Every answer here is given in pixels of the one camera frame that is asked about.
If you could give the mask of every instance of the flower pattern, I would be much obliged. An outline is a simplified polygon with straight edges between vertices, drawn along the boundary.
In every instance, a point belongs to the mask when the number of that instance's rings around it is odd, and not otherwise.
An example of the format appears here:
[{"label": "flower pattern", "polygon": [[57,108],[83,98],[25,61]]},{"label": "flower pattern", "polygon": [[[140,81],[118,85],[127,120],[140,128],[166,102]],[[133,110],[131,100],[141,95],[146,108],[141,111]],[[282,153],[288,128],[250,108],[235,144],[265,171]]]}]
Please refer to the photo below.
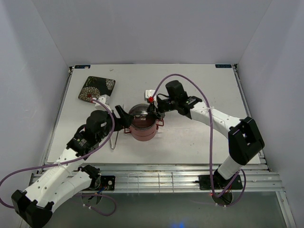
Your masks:
[{"label": "flower pattern", "polygon": [[85,100],[85,101],[91,101],[92,98],[98,99],[100,97],[100,91],[96,87],[83,87],[79,99]]},{"label": "flower pattern", "polygon": [[108,90],[112,91],[115,85],[115,81],[112,79],[106,79],[105,80],[105,85],[107,87]]}]

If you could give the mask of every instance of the robotic arm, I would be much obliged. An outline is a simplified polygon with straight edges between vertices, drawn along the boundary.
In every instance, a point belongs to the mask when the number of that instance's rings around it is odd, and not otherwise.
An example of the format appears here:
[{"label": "robotic arm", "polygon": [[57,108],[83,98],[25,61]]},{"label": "robotic arm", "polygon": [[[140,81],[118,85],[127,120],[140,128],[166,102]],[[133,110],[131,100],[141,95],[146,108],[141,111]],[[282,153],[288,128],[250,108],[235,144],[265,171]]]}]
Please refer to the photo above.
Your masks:
[{"label": "robotic arm", "polygon": [[[210,126],[209,108],[200,98],[188,96],[182,84],[175,80],[166,84],[168,95],[158,94],[151,97],[154,90],[146,90],[145,99],[150,103],[148,113],[163,118],[165,112],[177,110],[179,114],[202,122]],[[232,176],[246,165],[265,144],[251,117],[244,120],[227,115],[212,108],[213,127],[228,139],[229,156],[214,172],[214,179],[218,186],[225,187]]]},{"label": "robotic arm", "polygon": [[[128,128],[133,116],[127,114],[121,106],[115,107],[120,118],[114,113],[114,131]],[[74,137],[67,143],[66,148],[55,163],[58,166],[47,170],[35,183],[24,191],[15,191],[11,198],[15,211],[32,227],[41,228],[50,220],[53,212],[66,200],[79,191],[92,187],[100,179],[100,170],[87,165],[79,167],[85,160],[61,164],[82,157],[95,150],[99,143],[109,134],[112,119],[108,112],[95,110],[87,118],[86,124],[80,126]],[[72,178],[68,175],[74,170],[79,172]]]}]

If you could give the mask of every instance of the gray wall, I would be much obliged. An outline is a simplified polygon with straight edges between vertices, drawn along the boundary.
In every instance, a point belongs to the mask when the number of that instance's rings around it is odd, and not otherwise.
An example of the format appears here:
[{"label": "gray wall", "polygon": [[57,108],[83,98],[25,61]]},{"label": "gray wall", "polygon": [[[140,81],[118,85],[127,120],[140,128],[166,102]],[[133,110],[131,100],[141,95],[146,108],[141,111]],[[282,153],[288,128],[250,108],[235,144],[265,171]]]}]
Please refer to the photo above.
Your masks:
[{"label": "gray wall", "polygon": [[[30,0],[0,0],[0,179],[39,165],[68,68]],[[4,182],[1,197],[11,204],[30,172]],[[0,205],[3,228],[19,227],[13,209]]]},{"label": "gray wall", "polygon": [[237,63],[271,0],[33,0],[66,63]]},{"label": "gray wall", "polygon": [[274,0],[239,63],[250,111],[279,171],[298,227],[304,227],[304,0]]}]

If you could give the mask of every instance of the cable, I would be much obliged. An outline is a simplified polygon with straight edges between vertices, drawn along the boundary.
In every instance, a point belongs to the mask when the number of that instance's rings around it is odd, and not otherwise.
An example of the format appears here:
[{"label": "cable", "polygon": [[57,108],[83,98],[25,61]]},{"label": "cable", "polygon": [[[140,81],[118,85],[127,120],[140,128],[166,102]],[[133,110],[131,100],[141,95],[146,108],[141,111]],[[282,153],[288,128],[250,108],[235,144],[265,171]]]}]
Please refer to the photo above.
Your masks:
[{"label": "cable", "polygon": [[103,194],[81,194],[81,193],[79,193],[79,194],[76,194],[75,196],[83,196],[83,197],[89,197],[89,196],[101,196],[101,197],[105,197],[105,198],[108,198],[108,199],[110,199],[113,203],[114,203],[114,209],[113,209],[113,211],[112,212],[110,212],[110,213],[104,213],[104,212],[102,212],[102,211],[100,211],[100,210],[98,210],[98,209],[96,209],[96,208],[94,208],[94,207],[92,207],[92,206],[90,206],[89,204],[84,204],[85,206],[87,206],[89,209],[92,209],[92,210],[94,210],[94,211],[96,211],[98,214],[100,214],[100,215],[103,215],[103,216],[110,216],[110,215],[113,215],[115,212],[116,212],[116,209],[117,209],[117,202],[116,202],[116,200],[115,199],[113,199],[112,197],[110,197],[110,196],[107,196],[107,195],[103,195]]},{"label": "cable", "polygon": [[[187,78],[186,76],[184,75],[181,75],[181,74],[170,74],[166,77],[164,77],[161,82],[158,84],[158,86],[156,87],[155,89],[155,92],[153,94],[152,97],[155,97],[155,95],[157,94],[157,91],[159,90],[160,86],[163,84],[163,82],[169,78],[169,77],[172,77],[172,76],[179,76],[179,77],[182,77],[184,79],[186,79],[187,81],[189,81],[198,91],[199,93],[203,96],[205,102],[206,102],[206,106],[208,108],[208,113],[209,113],[209,120],[210,120],[210,142],[209,142],[209,172],[210,172],[210,182],[211,182],[211,190],[212,190],[212,194],[216,197],[216,198],[219,198],[221,197],[225,191],[229,188],[229,186],[232,184],[232,182],[235,180],[235,178],[237,177],[238,173],[239,172],[236,172],[232,178],[232,180],[229,182],[229,184],[223,189],[223,191],[220,193],[220,194],[216,194],[215,193],[215,189],[214,189],[214,181],[213,181],[213,172],[212,172],[212,148],[213,148],[213,118],[212,118],[212,112],[211,112],[211,108],[210,108],[210,104],[209,104],[209,101],[207,99],[207,97],[205,96],[205,94],[203,93],[203,91],[189,78]],[[245,183],[244,183],[244,188],[243,188],[243,191],[242,193],[244,192],[245,190],[245,186],[246,186],[246,177],[245,177],[245,172],[242,170],[243,174],[244,174],[244,180],[245,180]]]},{"label": "cable", "polygon": [[[111,128],[111,130],[110,130],[110,132],[109,132],[109,135],[108,135],[108,137],[103,141],[103,143],[102,143],[100,146],[98,146],[95,150],[91,151],[90,153],[88,153],[88,154],[86,154],[86,155],[84,155],[84,156],[82,156],[82,157],[79,157],[79,158],[76,158],[76,159],[72,159],[72,160],[69,160],[69,161],[62,162],[62,163],[60,163],[61,165],[69,164],[69,163],[76,162],[76,161],[79,161],[79,160],[81,160],[81,159],[84,159],[84,158],[89,157],[90,155],[92,155],[93,153],[95,153],[96,151],[98,151],[100,148],[102,148],[102,147],[109,141],[109,139],[111,138],[111,136],[112,136],[112,134],[113,134],[113,132],[114,132],[115,122],[114,122],[114,117],[113,117],[113,115],[112,115],[111,110],[108,109],[108,108],[106,107],[106,105],[104,105],[103,103],[99,102],[98,100],[91,100],[91,101],[92,101],[92,103],[93,103],[93,102],[96,102],[96,103],[100,104],[100,105],[101,105],[103,108],[105,108],[106,111],[109,113],[109,115],[110,115],[110,117],[111,117],[111,119],[112,119],[112,128]],[[58,164],[56,163],[56,164],[50,164],[50,165],[42,165],[42,166],[30,167],[30,168],[25,168],[25,169],[21,169],[21,170],[14,171],[14,172],[8,174],[7,176],[5,176],[5,177],[0,181],[0,187],[1,187],[1,185],[4,183],[4,181],[5,181],[7,178],[9,178],[9,177],[11,177],[11,176],[13,176],[13,175],[15,175],[15,174],[17,174],[17,173],[25,172],[25,171],[30,171],[30,170],[38,170],[38,169],[51,168],[51,167],[55,167],[55,166],[58,166]],[[13,206],[11,206],[11,205],[5,203],[5,202],[1,199],[1,197],[0,197],[0,203],[1,203],[3,206],[7,207],[7,208],[14,209]]]}]

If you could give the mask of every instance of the black label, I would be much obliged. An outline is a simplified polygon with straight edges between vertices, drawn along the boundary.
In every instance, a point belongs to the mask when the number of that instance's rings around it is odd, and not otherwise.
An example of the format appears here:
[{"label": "black label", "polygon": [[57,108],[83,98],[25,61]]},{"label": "black label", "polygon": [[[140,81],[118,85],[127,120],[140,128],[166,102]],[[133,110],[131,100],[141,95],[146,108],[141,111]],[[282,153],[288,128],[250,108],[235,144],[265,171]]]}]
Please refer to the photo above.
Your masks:
[{"label": "black label", "polygon": [[216,64],[215,68],[232,68],[231,64]]},{"label": "black label", "polygon": [[75,65],[75,69],[90,69],[91,65]]}]

